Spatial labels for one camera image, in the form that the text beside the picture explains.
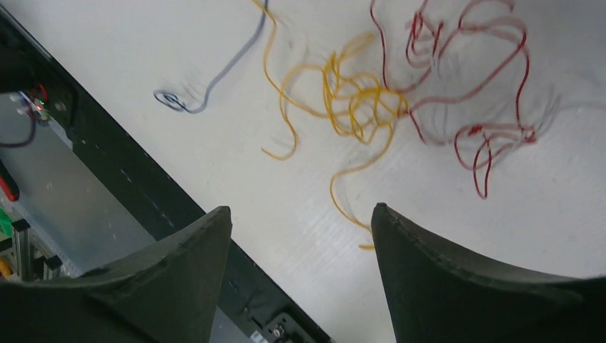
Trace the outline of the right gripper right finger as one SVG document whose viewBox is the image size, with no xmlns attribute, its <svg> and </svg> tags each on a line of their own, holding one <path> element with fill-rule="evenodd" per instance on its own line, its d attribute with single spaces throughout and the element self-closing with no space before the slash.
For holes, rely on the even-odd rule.
<svg viewBox="0 0 606 343">
<path fill-rule="evenodd" d="M 372 238 L 398 342 L 603 342 L 605 278 L 516 267 L 426 230 L 384 203 Z"/>
</svg>

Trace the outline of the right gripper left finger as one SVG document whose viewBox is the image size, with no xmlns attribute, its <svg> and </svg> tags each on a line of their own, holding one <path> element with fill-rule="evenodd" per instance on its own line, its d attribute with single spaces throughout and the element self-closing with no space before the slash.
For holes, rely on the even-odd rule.
<svg viewBox="0 0 606 343">
<path fill-rule="evenodd" d="M 80 277 L 1 283 L 3 342 L 208 342 L 231 242 L 220 206 Z"/>
</svg>

